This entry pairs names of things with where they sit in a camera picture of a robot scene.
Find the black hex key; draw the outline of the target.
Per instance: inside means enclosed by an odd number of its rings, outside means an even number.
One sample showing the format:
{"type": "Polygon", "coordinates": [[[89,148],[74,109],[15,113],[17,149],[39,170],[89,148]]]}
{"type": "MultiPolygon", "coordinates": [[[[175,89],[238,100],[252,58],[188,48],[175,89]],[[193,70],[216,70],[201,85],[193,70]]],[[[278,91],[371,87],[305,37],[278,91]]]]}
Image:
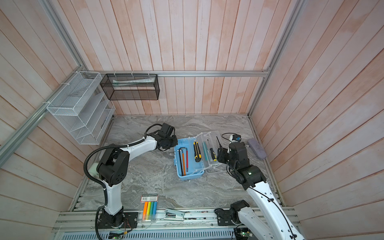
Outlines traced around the black hex key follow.
{"type": "MultiPolygon", "coordinates": [[[[186,147],[182,147],[182,148],[185,148],[184,152],[185,152],[185,160],[186,160],[186,147]]],[[[181,148],[178,149],[178,152],[179,152],[179,157],[180,157],[180,163],[181,163],[181,171],[182,171],[182,176],[183,176],[183,161],[182,161],[182,152],[181,152],[181,148]]]]}

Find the teal handled tool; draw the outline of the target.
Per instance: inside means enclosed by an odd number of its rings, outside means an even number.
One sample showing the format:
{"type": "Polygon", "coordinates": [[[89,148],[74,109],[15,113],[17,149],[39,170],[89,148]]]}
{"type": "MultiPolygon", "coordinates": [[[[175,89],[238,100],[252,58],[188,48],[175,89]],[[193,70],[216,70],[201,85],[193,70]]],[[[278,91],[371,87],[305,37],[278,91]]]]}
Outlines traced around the teal handled tool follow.
{"type": "Polygon", "coordinates": [[[209,162],[209,152],[208,152],[208,148],[207,148],[206,142],[203,142],[203,149],[204,149],[205,160],[207,162],[209,162]]]}

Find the yellow black utility knife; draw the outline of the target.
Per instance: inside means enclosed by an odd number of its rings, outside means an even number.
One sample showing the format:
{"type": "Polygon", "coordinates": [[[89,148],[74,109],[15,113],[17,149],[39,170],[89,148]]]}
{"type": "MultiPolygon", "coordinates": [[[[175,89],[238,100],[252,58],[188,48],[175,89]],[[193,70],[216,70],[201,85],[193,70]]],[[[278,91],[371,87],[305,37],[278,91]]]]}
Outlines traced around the yellow black utility knife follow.
{"type": "Polygon", "coordinates": [[[198,142],[194,142],[195,161],[199,163],[202,160],[201,150],[198,142]]]}

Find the blue clear-lid tool box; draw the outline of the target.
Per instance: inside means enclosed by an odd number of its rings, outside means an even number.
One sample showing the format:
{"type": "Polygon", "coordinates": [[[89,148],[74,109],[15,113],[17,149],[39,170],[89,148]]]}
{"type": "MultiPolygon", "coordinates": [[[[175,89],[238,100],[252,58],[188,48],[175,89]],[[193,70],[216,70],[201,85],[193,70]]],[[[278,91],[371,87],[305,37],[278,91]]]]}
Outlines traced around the blue clear-lid tool box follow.
{"type": "Polygon", "coordinates": [[[217,160],[218,148],[222,141],[218,131],[179,139],[178,145],[174,147],[174,165],[180,180],[197,179],[203,174],[224,173],[225,165],[217,160]]]}

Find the red handled tool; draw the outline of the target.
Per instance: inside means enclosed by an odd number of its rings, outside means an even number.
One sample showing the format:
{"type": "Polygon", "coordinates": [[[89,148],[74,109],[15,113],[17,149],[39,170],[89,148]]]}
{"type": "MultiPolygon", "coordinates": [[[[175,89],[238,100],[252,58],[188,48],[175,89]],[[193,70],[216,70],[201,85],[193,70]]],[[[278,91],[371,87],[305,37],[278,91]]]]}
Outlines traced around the red handled tool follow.
{"type": "Polygon", "coordinates": [[[188,149],[186,149],[186,173],[189,171],[189,152],[188,149]]]}

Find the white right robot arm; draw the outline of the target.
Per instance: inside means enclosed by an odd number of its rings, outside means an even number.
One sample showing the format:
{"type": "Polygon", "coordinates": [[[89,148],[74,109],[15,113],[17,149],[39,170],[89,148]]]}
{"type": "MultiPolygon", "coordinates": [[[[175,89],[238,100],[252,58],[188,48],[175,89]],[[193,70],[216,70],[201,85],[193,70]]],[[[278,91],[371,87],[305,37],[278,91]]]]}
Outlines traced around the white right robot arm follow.
{"type": "Polygon", "coordinates": [[[231,204],[231,219],[245,225],[258,240],[303,240],[305,237],[290,221],[267,182],[260,168],[251,165],[243,142],[230,143],[227,148],[219,145],[217,160],[226,164],[228,173],[252,197],[262,212],[264,223],[250,205],[244,201],[231,204]]]}

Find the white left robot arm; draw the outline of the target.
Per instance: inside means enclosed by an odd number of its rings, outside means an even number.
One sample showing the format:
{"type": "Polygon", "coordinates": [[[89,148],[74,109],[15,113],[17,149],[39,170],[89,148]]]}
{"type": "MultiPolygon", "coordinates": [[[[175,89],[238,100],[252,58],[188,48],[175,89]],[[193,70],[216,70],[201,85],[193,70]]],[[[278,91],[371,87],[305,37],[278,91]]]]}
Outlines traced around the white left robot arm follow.
{"type": "Polygon", "coordinates": [[[124,208],[121,198],[122,181],[125,179],[130,160],[153,150],[162,152],[175,147],[178,139],[175,128],[169,124],[153,124],[160,126],[159,130],[152,133],[145,132],[144,136],[133,143],[126,145],[104,146],[91,152],[84,161],[84,173],[93,182],[102,186],[105,203],[101,207],[102,217],[113,228],[119,228],[124,223],[124,208]],[[88,169],[91,157],[104,150],[102,159],[96,167],[98,178],[92,176],[88,169]]]}

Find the orange handled screwdriver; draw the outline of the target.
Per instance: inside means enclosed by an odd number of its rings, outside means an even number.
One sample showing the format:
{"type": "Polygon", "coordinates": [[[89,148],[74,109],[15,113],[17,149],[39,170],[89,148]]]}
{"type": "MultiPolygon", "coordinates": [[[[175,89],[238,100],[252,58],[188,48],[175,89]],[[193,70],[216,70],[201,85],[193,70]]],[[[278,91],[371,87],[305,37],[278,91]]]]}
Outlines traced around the orange handled screwdriver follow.
{"type": "Polygon", "coordinates": [[[185,160],[185,152],[184,152],[185,148],[181,148],[181,152],[182,152],[182,161],[183,161],[183,176],[186,176],[186,160],[185,160]]]}

